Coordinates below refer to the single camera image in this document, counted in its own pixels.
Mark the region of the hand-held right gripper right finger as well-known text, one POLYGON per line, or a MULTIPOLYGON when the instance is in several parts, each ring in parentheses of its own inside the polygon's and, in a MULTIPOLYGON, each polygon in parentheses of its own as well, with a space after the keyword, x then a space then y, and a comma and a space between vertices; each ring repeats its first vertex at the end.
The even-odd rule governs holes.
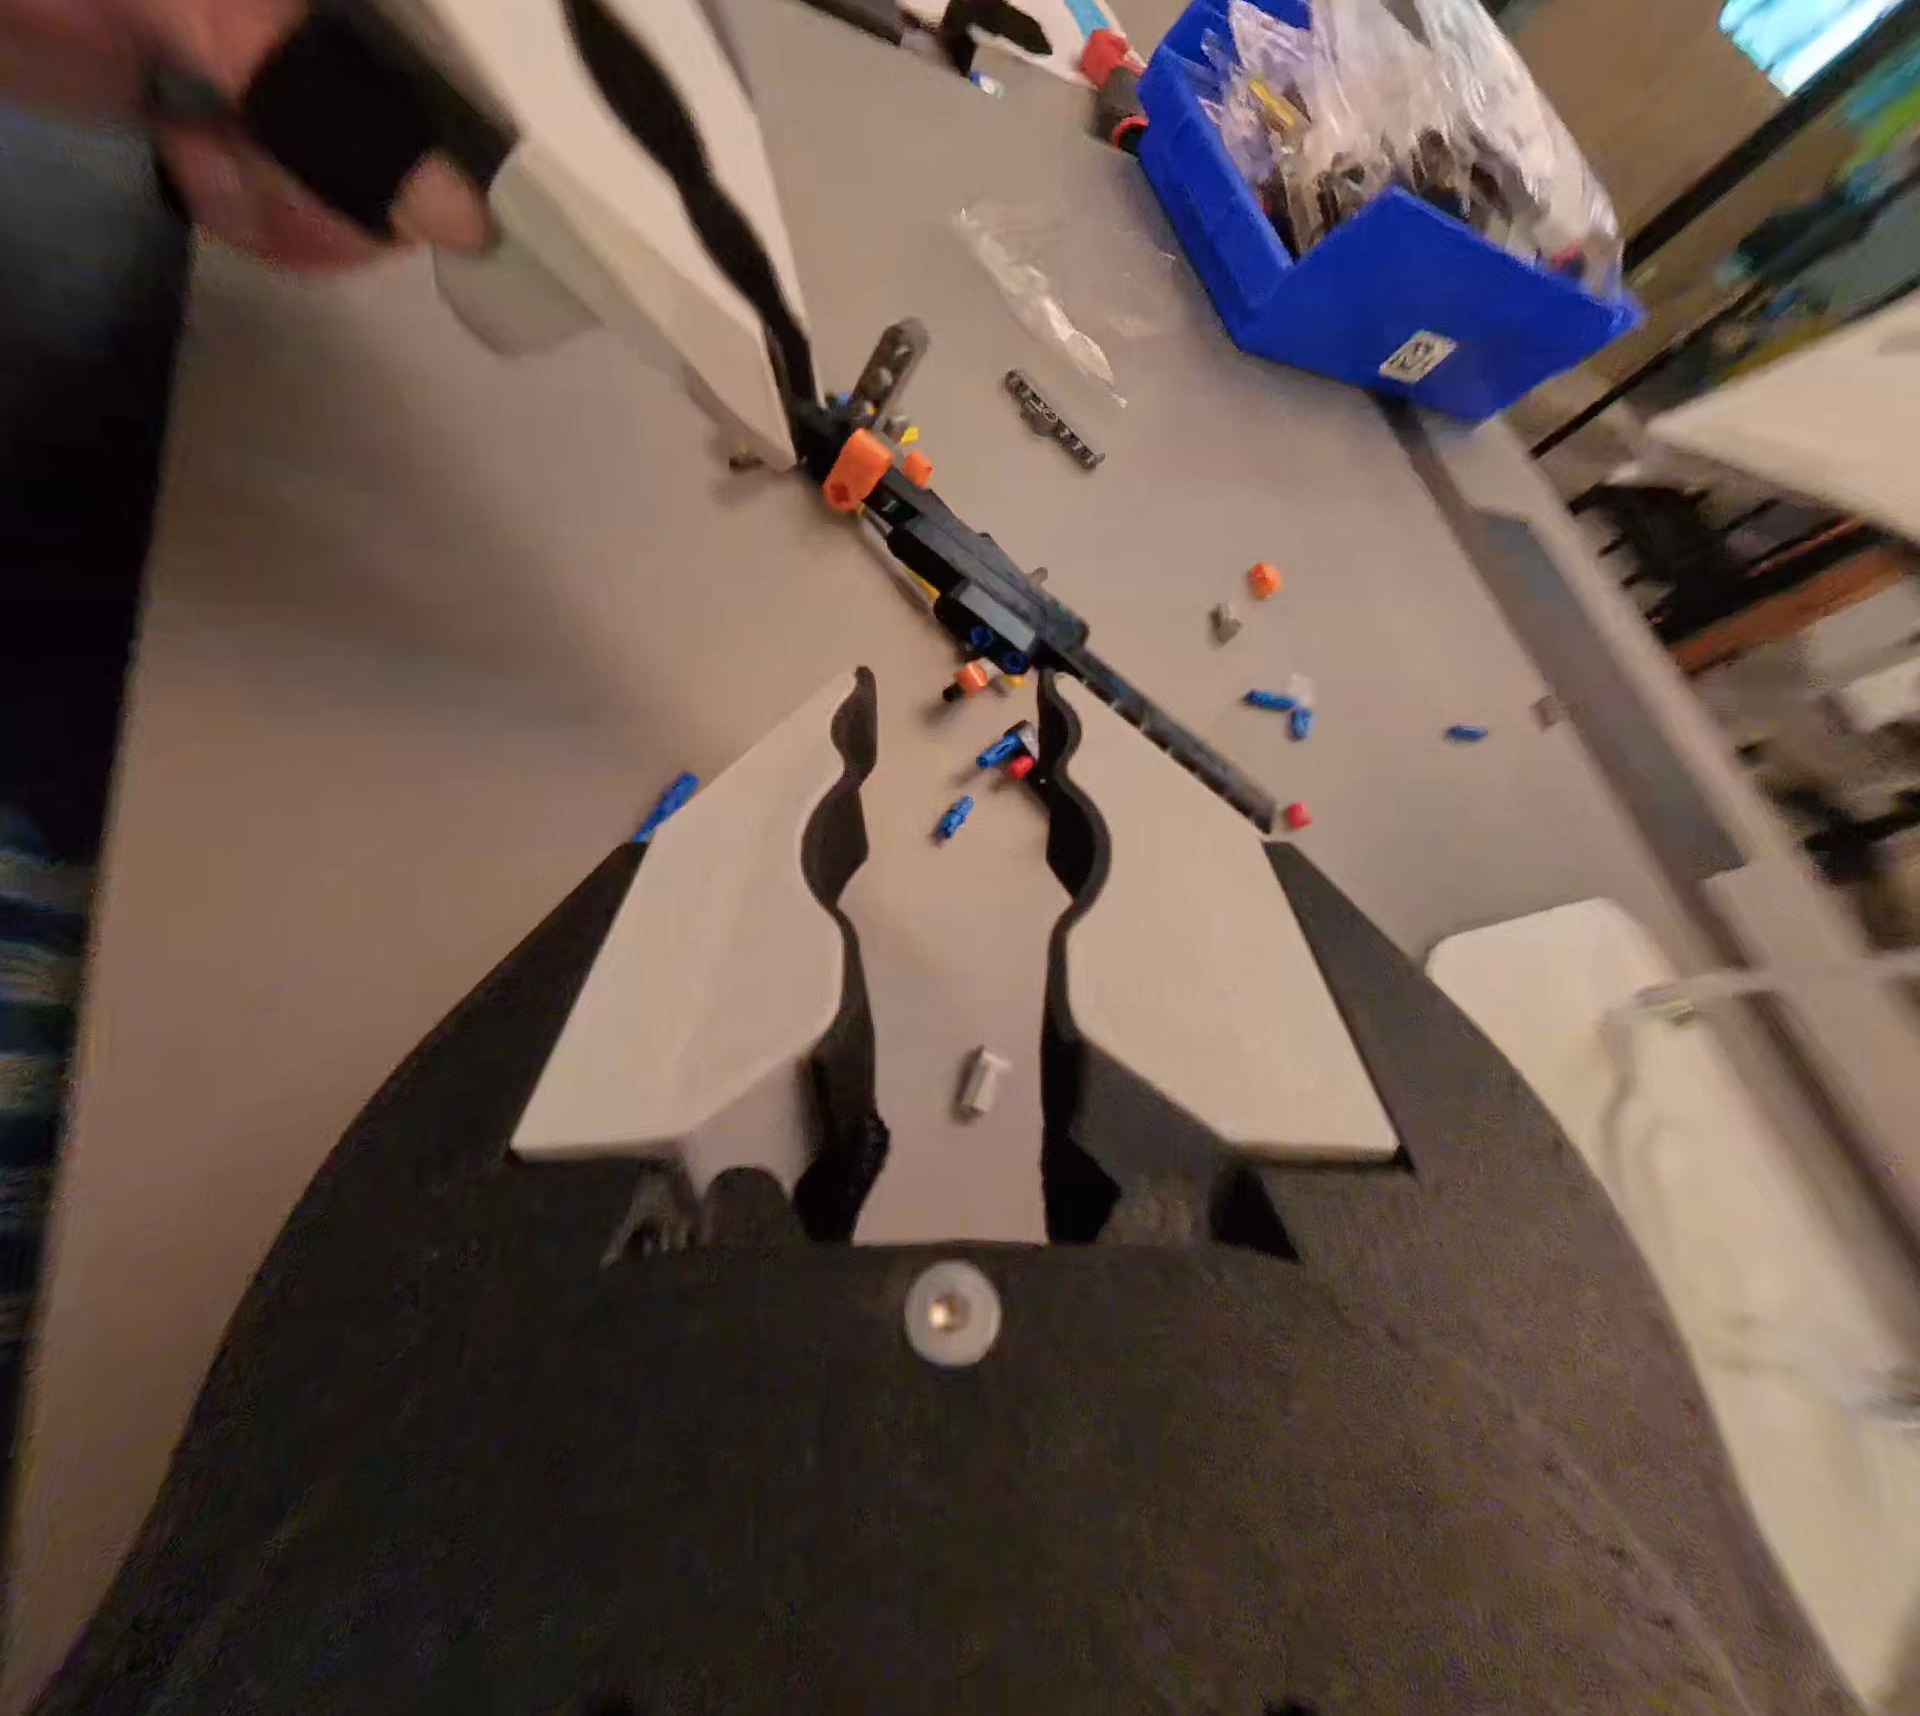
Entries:
POLYGON ((1284 1245, 1269 1173, 1395 1173, 1376 1076, 1249 811, 1085 679, 1042 679, 1042 1236, 1284 1245))

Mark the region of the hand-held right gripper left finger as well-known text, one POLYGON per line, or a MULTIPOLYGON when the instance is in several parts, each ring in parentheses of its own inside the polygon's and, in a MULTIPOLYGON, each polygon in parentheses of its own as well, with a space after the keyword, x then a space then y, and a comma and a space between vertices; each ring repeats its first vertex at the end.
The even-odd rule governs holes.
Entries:
POLYGON ((768 1173, 812 1240, 852 1240, 888 1160, 874 1017, 847 916, 872 857, 874 672, 852 665, 651 838, 510 1121, 533 1169, 639 1160, 695 1218, 768 1173))

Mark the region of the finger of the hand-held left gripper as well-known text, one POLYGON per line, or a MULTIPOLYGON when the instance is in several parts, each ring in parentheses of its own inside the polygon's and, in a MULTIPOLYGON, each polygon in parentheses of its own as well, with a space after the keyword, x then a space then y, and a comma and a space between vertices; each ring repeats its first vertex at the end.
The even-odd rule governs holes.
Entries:
POLYGON ((711 0, 564 0, 564 13, 620 128, 664 175, 693 243, 756 307, 784 403, 823 403, 768 136, 711 0))
POLYGON ((693 397, 768 469, 796 469, 791 410, 756 307, 725 282, 659 167, 639 157, 612 108, 585 80, 564 0, 507 0, 533 13, 533 69, 507 69, 507 36, 475 36, 500 75, 533 75, 507 94, 523 118, 543 212, 523 223, 543 266, 594 307, 594 328, 631 340, 651 365, 677 365, 693 397))

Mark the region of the long black lego beam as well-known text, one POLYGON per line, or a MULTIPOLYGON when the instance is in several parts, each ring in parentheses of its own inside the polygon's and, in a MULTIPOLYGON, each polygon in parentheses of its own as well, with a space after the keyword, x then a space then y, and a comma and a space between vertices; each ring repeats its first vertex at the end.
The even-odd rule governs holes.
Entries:
POLYGON ((1264 838, 1281 834, 1281 794, 1241 771, 1224 745, 1189 732, 1163 696, 1097 658, 1085 645, 1052 651, 1052 672, 1078 679, 1118 725, 1131 725, 1150 745, 1183 767, 1212 794, 1224 794, 1264 838))

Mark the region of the black orange lego assembly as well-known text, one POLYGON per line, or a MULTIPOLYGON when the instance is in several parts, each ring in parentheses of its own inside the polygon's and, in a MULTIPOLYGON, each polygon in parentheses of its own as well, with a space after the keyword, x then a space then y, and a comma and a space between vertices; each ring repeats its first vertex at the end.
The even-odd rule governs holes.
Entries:
POLYGON ((852 385, 829 410, 791 410, 801 475, 823 503, 860 519, 888 571, 929 591, 931 622, 958 658, 997 658, 998 679, 1052 672, 1052 651, 1072 651, 1093 632, 1042 591, 985 531, 966 524, 931 493, 929 447, 888 431, 903 385, 929 358, 923 320, 888 320, 852 385))

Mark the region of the person's left forearm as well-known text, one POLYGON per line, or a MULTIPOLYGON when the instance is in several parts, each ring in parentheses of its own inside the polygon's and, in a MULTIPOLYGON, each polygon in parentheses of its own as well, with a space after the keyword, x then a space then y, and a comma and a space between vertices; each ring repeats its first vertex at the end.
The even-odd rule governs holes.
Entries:
POLYGON ((131 128, 0 118, 0 794, 90 862, 194 243, 131 128))

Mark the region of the short black lego beam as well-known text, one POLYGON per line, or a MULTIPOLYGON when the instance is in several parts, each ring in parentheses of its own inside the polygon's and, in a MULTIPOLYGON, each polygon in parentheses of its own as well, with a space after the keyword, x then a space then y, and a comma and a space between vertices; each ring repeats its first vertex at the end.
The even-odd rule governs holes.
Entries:
POLYGON ((1108 452, 1093 452, 1028 373, 1008 373, 998 389, 1012 403, 1016 428, 1037 431, 1042 447, 1057 447, 1078 475, 1093 475, 1108 465, 1108 452))

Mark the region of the bags of lego pieces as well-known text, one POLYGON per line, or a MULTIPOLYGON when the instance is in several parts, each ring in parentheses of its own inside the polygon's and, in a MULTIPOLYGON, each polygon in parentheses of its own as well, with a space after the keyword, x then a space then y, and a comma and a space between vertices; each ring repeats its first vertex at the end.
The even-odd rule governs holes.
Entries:
POLYGON ((1584 297, 1621 297, 1615 201, 1481 0, 1226 0, 1203 118, 1288 260, 1409 194, 1584 297))

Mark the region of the white wooden book stand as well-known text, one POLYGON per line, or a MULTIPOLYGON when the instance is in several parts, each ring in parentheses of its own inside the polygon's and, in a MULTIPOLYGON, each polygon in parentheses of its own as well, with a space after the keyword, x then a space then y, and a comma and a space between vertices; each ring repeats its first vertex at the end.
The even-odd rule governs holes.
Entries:
POLYGON ((1554 551, 1477 560, 1554 709, 1726 965, 1594 898, 1433 942, 1641 1245, 1732 1484, 1862 1711, 1917 1711, 1917 932, 1883 942, 1790 829, 1724 815, 1554 551))

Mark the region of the clear empty plastic bag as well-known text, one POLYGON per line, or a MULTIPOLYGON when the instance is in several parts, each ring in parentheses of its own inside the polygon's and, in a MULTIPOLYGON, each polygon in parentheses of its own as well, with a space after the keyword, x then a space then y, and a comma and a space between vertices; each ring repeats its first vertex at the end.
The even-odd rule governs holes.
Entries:
POLYGON ((1155 233, 1042 196, 968 196, 953 233, 1057 373, 1131 410, 1142 354, 1179 328, 1183 297, 1155 233))

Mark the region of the person's plaid shirt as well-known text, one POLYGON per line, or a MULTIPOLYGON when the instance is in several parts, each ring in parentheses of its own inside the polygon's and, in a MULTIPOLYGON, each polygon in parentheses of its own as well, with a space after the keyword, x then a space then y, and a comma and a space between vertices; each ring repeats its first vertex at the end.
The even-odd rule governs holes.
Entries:
POLYGON ((23 1341, 53 1196, 90 872, 0 822, 0 1333, 23 1341))

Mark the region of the blue plastic bin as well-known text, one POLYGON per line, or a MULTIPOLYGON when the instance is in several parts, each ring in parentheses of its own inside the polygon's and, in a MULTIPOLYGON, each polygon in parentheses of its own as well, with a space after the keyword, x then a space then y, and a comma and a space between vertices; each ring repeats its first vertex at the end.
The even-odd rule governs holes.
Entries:
MULTIPOLYGON (((1641 328, 1632 293, 1594 297, 1570 270, 1523 266, 1413 194, 1376 194, 1288 260, 1203 118, 1203 36, 1226 36, 1226 9, 1241 0, 1189 0, 1150 54, 1138 160, 1249 358, 1481 428, 1641 328)), ((1249 9, 1310 25, 1310 0, 1249 9)))

